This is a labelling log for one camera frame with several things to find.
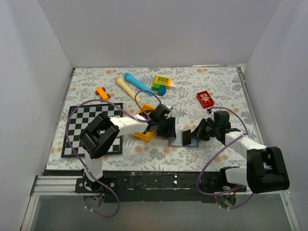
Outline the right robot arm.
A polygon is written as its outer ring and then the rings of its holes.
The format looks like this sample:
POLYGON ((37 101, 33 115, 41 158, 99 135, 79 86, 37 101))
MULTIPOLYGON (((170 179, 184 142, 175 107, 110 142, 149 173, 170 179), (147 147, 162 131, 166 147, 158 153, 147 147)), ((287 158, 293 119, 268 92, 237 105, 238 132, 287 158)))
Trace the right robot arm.
POLYGON ((282 151, 276 146, 267 147, 248 137, 230 123, 231 112, 219 107, 218 111, 208 111, 210 115, 202 119, 191 133, 193 139, 221 142, 226 150, 231 148, 245 160, 244 167, 223 167, 219 171, 202 170, 197 178, 197 188, 207 195, 221 195, 248 187, 254 194, 287 190, 290 186, 282 151))

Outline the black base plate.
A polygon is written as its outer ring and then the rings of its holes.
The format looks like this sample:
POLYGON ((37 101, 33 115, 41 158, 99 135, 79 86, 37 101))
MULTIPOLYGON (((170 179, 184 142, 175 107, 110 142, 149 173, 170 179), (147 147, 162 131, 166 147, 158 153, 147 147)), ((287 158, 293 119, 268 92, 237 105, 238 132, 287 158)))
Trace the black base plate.
POLYGON ((73 187, 76 193, 100 195, 105 203, 121 202, 160 202, 160 201, 201 201, 214 203, 213 193, 234 189, 234 184, 222 180, 221 174, 210 171, 203 174, 197 183, 199 172, 167 171, 105 171, 101 182, 110 187, 116 196, 102 186, 91 190, 82 172, 67 170, 45 170, 43 176, 76 177, 73 187))

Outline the black white chessboard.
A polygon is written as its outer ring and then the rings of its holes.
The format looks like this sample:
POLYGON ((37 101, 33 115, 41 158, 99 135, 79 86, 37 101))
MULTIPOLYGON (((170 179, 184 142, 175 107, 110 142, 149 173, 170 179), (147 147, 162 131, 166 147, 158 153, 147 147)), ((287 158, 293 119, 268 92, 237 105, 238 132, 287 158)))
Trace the black white chessboard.
MULTIPOLYGON (((80 144, 79 136, 81 131, 85 129, 88 124, 100 113, 105 114, 109 117, 123 117, 123 113, 107 104, 94 104, 94 105, 84 105, 78 108, 78 110, 72 115, 69 126, 68 126, 68 136, 72 143, 72 146, 76 150, 80 157, 85 156, 85 150, 80 144)), ((117 137, 112 146, 109 148, 108 155, 116 155, 123 153, 123 138, 122 136, 117 137)), ((64 136, 64 143, 62 147, 61 158, 75 158, 72 149, 70 148, 66 136, 64 136)))

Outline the grey card holder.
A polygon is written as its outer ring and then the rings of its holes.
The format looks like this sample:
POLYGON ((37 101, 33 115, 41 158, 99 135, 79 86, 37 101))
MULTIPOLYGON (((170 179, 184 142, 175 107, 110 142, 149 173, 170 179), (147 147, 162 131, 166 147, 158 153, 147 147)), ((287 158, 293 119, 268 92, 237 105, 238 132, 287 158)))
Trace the grey card holder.
POLYGON ((199 147, 198 140, 191 137, 190 129, 177 129, 176 138, 168 139, 168 146, 170 147, 199 147))

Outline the colourful block house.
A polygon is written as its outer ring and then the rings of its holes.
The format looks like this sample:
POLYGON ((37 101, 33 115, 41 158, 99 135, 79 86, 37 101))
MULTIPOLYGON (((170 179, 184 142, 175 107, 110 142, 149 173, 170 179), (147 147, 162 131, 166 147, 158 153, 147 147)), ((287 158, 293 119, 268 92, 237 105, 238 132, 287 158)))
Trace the colourful block house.
POLYGON ((157 91, 159 96, 164 96, 167 90, 176 90, 177 86, 174 84, 173 79, 163 76, 155 76, 151 90, 157 91))

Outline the aluminium frame rail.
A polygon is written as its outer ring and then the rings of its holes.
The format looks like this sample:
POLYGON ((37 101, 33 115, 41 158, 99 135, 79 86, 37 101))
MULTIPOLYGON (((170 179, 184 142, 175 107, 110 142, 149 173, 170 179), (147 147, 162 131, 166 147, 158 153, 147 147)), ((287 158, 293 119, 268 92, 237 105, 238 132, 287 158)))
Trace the aluminium frame rail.
POLYGON ((75 176, 36 177, 21 229, 24 231, 299 231, 287 191, 236 195, 240 208, 201 202, 123 202, 113 218, 85 205, 92 196, 75 193, 75 176))

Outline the orange toy car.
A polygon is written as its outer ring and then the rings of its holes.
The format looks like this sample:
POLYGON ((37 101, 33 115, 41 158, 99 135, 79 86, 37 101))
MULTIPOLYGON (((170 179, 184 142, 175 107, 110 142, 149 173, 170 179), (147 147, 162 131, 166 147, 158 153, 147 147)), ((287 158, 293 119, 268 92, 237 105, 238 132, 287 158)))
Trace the orange toy car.
POLYGON ((107 100, 109 100, 111 98, 110 94, 107 94, 105 92, 105 88, 104 87, 98 87, 96 89, 96 91, 95 91, 95 94, 97 96, 99 96, 101 100, 107 101, 107 100))

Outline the red owl block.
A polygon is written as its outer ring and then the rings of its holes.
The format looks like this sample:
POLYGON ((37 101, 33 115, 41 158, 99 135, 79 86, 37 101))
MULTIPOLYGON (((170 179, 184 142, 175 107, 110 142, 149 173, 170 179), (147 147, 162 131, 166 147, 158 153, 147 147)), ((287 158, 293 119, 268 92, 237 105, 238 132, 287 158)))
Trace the red owl block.
POLYGON ((196 98, 203 109, 214 106, 215 102, 207 91, 197 93, 196 98))

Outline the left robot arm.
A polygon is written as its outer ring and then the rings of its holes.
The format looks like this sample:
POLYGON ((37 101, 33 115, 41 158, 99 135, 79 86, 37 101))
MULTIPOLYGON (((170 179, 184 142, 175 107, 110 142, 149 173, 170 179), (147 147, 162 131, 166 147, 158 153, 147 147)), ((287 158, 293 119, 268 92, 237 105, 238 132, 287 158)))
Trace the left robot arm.
POLYGON ((87 190, 95 193, 102 188, 103 156, 116 138, 150 131, 155 131, 159 137, 176 138, 175 123, 176 118, 163 104, 135 116, 109 117, 103 113, 96 116, 80 134, 80 143, 86 151, 83 178, 87 190))

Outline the cream wooden pin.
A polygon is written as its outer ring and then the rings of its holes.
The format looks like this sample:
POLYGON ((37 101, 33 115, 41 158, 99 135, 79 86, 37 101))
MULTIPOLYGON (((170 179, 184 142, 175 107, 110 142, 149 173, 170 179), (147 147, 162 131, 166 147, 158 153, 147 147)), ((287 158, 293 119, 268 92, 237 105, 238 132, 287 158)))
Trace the cream wooden pin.
POLYGON ((124 82, 123 78, 117 76, 115 78, 115 83, 120 86, 132 99, 134 99, 137 103, 141 102, 139 96, 136 96, 136 93, 124 82))

